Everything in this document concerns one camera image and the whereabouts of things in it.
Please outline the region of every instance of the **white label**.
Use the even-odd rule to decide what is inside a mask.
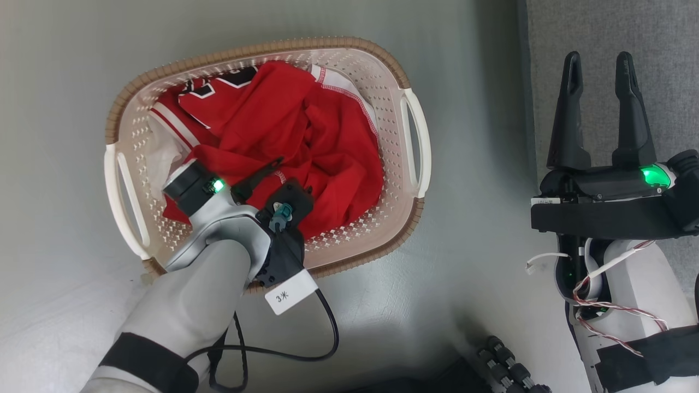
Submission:
[[[561,198],[532,198],[531,205],[559,205],[561,204]]]
[[[294,307],[300,301],[308,297],[308,295],[315,292],[318,289],[318,285],[310,276],[308,270],[303,269],[295,274],[290,279],[284,281],[277,287],[274,287],[271,291],[264,295],[264,298],[269,303],[272,311],[276,315],[281,315],[286,310]]]

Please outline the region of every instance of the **red fabric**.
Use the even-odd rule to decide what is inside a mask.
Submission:
[[[232,185],[284,157],[280,170],[260,183],[249,204],[262,208],[286,179],[298,179],[313,188],[315,207],[299,226],[310,238],[355,221],[377,203],[383,186],[377,140],[353,98],[324,89],[310,73],[282,62],[259,67],[242,87],[219,79],[209,83],[215,93],[204,98],[196,90],[179,96],[181,109],[202,123],[192,132],[201,144],[190,158]],[[180,93],[172,89],[165,94]],[[212,138],[198,137],[204,125]],[[169,200],[163,216],[187,222]]]

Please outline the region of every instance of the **white handle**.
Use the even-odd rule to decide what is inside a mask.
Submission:
[[[401,98],[401,110],[403,111],[403,131],[405,132],[405,142],[408,148],[408,154],[412,156],[412,137],[410,136],[410,122],[408,121],[408,110],[412,115],[412,121],[415,124],[417,132],[417,144],[420,151],[420,174],[419,177],[415,170],[415,158],[408,160],[408,170],[410,171],[410,181],[417,188],[417,197],[423,198],[425,192],[430,187],[430,177],[432,176],[432,147],[430,146],[430,134],[427,130],[427,121],[425,114],[422,112],[420,101],[418,101],[412,89],[404,89],[403,97]]]
[[[136,189],[134,188],[128,168],[126,167],[126,159],[123,155],[120,155],[119,158],[119,169],[122,172],[124,185],[129,195],[129,203],[134,211],[134,217],[136,218],[141,236],[137,236],[136,232],[131,227],[131,220],[128,218],[126,207],[124,206],[122,189],[119,185],[119,173],[117,172],[117,152],[114,144],[107,145],[107,150],[104,153],[104,178],[107,183],[109,206],[112,208],[112,214],[114,215],[114,220],[117,222],[119,232],[122,233],[122,237],[127,242],[129,248],[131,248],[131,251],[142,260],[146,260],[151,258],[151,255],[145,250],[150,243],[150,237],[145,227],[143,212],[140,209],[140,205],[138,205]]]

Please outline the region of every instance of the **green indicator light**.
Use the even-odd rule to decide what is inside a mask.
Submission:
[[[661,167],[657,165],[643,166],[641,168],[641,172],[643,172],[646,183],[649,185],[660,187],[670,186],[670,177]]]
[[[223,180],[219,179],[214,182],[213,187],[214,192],[219,192],[226,187],[226,183],[223,183]]]

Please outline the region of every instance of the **beige plastic basket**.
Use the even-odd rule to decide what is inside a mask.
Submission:
[[[342,73],[354,81],[376,112],[384,169],[379,204],[350,225],[308,239],[305,267],[314,277],[322,277],[365,264],[395,250],[415,229],[429,185],[431,151],[424,114],[396,59],[360,38],[264,43],[153,69],[131,81],[114,102],[106,125],[107,193],[122,236],[151,274],[165,273],[160,263],[168,260],[191,229],[162,217],[164,203],[150,195],[144,158],[152,135],[147,124],[148,110],[170,86],[273,60],[299,67],[318,64]],[[419,146],[419,173],[408,123],[411,114]],[[120,181],[124,183],[138,232],[127,213]]]

